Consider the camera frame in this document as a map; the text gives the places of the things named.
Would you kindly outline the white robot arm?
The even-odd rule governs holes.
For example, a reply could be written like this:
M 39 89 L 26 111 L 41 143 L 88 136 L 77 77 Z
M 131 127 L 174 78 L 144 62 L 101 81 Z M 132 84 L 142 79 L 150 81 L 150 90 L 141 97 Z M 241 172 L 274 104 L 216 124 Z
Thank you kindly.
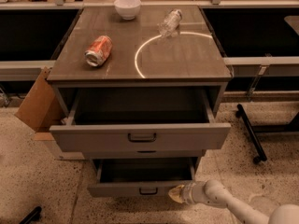
M 192 182 L 168 191 L 177 203 L 205 204 L 228 209 L 242 224 L 299 224 L 299 206 L 284 204 L 268 217 L 248 204 L 238 200 L 218 180 Z

